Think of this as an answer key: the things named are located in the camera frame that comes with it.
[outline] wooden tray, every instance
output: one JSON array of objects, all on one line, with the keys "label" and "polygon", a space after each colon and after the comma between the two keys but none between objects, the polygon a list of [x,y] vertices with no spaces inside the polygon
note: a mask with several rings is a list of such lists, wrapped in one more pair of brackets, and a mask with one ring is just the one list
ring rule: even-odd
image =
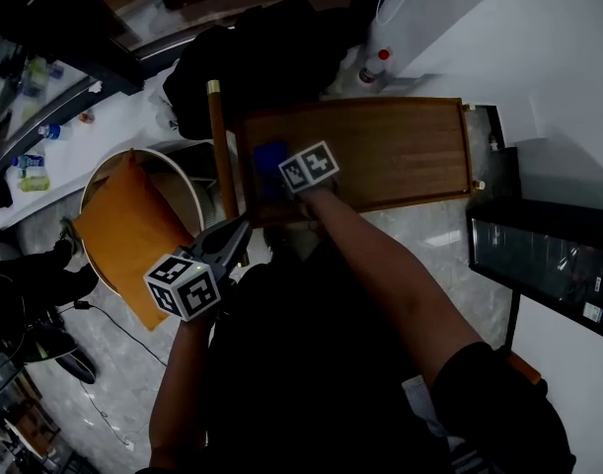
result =
[{"label": "wooden tray", "polygon": [[293,201],[261,197],[255,147],[289,154],[325,140],[340,166],[340,197],[357,211],[464,198],[472,189],[461,99],[372,98],[259,111],[236,120],[247,214],[254,226],[302,219]]}]

